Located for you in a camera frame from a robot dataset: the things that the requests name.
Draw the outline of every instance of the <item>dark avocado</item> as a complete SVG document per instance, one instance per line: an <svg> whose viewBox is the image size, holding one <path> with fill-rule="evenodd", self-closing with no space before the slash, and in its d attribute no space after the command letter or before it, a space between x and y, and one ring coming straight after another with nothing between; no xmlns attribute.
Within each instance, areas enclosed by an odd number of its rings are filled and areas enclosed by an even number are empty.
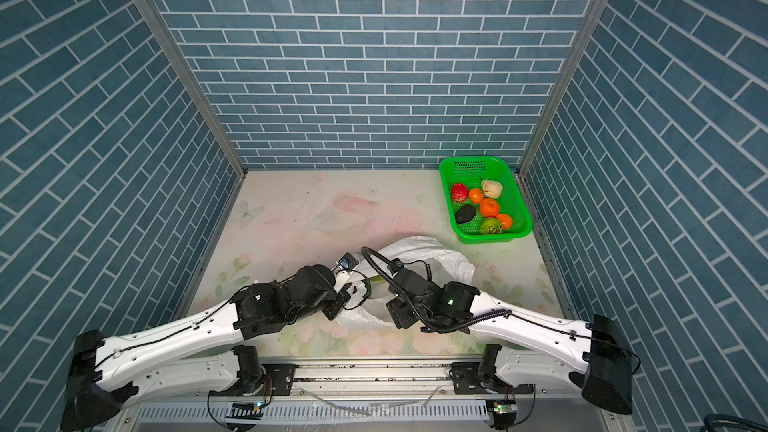
<svg viewBox="0 0 768 432"><path fill-rule="evenodd" d="M467 204L466 206L463 206L456 211L456 223L466 224L467 222L474 219L477 213L478 210L475 208L475 206Z"/></svg>

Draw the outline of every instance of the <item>tile wall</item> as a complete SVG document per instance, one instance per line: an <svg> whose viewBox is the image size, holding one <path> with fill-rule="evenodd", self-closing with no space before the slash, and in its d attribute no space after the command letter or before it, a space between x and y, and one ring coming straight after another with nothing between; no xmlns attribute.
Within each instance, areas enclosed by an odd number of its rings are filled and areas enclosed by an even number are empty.
<svg viewBox="0 0 768 432"><path fill-rule="evenodd" d="M768 422L768 0L610 0L530 174L639 430Z"/></svg>
<svg viewBox="0 0 768 432"><path fill-rule="evenodd" d="M589 0L156 0L249 168L516 166Z"/></svg>
<svg viewBox="0 0 768 432"><path fill-rule="evenodd" d="M235 176L130 0L0 0L0 430L74 337L167 322Z"/></svg>

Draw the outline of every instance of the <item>white plastic bag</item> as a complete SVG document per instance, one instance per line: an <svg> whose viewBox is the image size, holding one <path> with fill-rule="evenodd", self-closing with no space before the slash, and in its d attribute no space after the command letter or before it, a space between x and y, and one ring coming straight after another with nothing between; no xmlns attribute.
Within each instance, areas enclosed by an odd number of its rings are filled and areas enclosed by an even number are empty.
<svg viewBox="0 0 768 432"><path fill-rule="evenodd" d="M404 263L417 260L427 262L432 268L432 281L440 286L450 281L471 284L472 276L475 273L475 266L467 260L464 254L446 248L445 245L441 244L434 237L423 235L406 237L391 245L387 245L379 250L379 253L390 259L399 258ZM379 277L362 256L356 254L355 257L360 261L355 270L368 278L374 279L371 280L371 296L358 308L354 308L351 311L342 309L336 316L336 320L342 327L348 329L394 327L395 323L392 322L392 318L386 309L386 303L394 297L389 292L389 285ZM377 264L385 272L389 272L380 261L377 261ZM418 262L408 267L414 272L426 276L424 264ZM365 287L360 274L352 274L350 277L352 287L350 289L357 287L358 290L361 290ZM354 307L359 301L359 299L353 298L348 304Z"/></svg>

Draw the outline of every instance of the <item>small orange fruit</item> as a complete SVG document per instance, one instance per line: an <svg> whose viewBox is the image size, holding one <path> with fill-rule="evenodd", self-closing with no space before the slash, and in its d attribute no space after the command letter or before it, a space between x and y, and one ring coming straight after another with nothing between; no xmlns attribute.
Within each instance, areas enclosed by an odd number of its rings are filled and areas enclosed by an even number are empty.
<svg viewBox="0 0 768 432"><path fill-rule="evenodd" d="M502 208L493 198L484 198L480 201L480 215L483 217L495 217Z"/></svg>
<svg viewBox="0 0 768 432"><path fill-rule="evenodd" d="M496 220L502 223L502 227L504 228L504 230L507 230L508 228L512 227L512 217L506 214L496 215Z"/></svg>
<svg viewBox="0 0 768 432"><path fill-rule="evenodd" d="M480 201L483 200L482 190L479 188L471 189L469 191L469 200L471 200L473 204L479 204Z"/></svg>

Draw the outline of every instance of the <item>green basket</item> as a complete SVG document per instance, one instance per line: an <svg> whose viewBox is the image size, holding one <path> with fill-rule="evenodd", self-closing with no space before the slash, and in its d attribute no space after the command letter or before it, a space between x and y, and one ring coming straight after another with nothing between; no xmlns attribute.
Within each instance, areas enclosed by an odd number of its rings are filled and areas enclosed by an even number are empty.
<svg viewBox="0 0 768 432"><path fill-rule="evenodd" d="M500 158L490 156L446 158L440 162L440 178L442 179L442 188L446 193L451 226L458 235L459 241L465 244L509 242L514 238L524 237L533 230L531 215L525 207L518 185L514 182L512 171L509 170L507 163ZM502 213L512 217L512 227L501 234L483 235L479 232L480 224L485 220L480 215L480 211L473 220L466 224L457 224L454 216L462 206L474 204L468 199L461 204L454 203L451 200L451 187L459 182L470 189L480 188L480 181L486 178L498 181L504 187L502 196L496 200L502 207Z"/></svg>

